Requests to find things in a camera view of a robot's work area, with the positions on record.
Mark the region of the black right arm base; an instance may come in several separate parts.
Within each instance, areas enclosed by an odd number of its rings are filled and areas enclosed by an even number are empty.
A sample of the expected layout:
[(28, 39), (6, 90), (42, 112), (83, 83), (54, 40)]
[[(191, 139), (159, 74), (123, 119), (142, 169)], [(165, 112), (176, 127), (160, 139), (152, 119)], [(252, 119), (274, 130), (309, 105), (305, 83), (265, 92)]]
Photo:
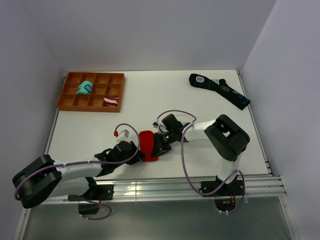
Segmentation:
[[(207, 194), (218, 188), (222, 183), (220, 180), (201, 181), (200, 190)], [(224, 184), (218, 191), (210, 195), (211, 197), (234, 197), (241, 196), (244, 190), (244, 182), (236, 179), (229, 184)]]

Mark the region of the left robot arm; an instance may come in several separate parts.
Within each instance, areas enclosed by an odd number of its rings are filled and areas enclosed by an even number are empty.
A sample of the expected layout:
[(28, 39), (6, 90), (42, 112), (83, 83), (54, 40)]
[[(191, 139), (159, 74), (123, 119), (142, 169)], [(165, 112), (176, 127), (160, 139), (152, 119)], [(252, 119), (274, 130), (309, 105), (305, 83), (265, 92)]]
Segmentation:
[(133, 141), (121, 141), (114, 148), (81, 161), (57, 161), (45, 154), (38, 157), (12, 178), (14, 197), (25, 209), (36, 207), (49, 198), (68, 196), (98, 200), (106, 196), (95, 178), (109, 175), (124, 164), (133, 165), (145, 159)]

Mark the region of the red Santa sock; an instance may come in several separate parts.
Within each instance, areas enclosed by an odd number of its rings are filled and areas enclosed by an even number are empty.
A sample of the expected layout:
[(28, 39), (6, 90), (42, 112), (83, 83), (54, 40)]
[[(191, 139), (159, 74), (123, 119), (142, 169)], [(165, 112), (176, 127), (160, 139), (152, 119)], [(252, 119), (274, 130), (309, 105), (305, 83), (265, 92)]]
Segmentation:
[(152, 156), (154, 147), (154, 133), (150, 130), (141, 131), (139, 133), (140, 151), (145, 155), (144, 162), (155, 162), (158, 160), (157, 156)]

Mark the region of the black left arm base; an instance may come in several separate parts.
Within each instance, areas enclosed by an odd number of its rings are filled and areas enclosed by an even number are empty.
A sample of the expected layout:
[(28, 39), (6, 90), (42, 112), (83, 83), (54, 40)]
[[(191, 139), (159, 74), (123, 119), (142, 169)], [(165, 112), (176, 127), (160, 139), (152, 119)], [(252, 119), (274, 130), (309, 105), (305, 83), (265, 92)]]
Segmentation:
[(83, 195), (69, 195), (67, 200), (70, 202), (80, 201), (80, 197), (90, 201), (109, 201), (113, 199), (114, 185), (104, 184), (90, 187)]

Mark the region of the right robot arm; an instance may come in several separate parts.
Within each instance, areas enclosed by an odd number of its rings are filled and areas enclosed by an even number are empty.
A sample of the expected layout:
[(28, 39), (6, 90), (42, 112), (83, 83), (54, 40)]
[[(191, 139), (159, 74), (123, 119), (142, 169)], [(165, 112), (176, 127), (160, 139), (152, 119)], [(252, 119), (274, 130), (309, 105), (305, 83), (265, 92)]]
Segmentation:
[(222, 195), (229, 194), (234, 188), (241, 155), (250, 142), (249, 135), (225, 114), (206, 122), (182, 124), (171, 113), (161, 122), (166, 131), (153, 134), (151, 157), (168, 153), (175, 142), (208, 140), (221, 157), (216, 189)]

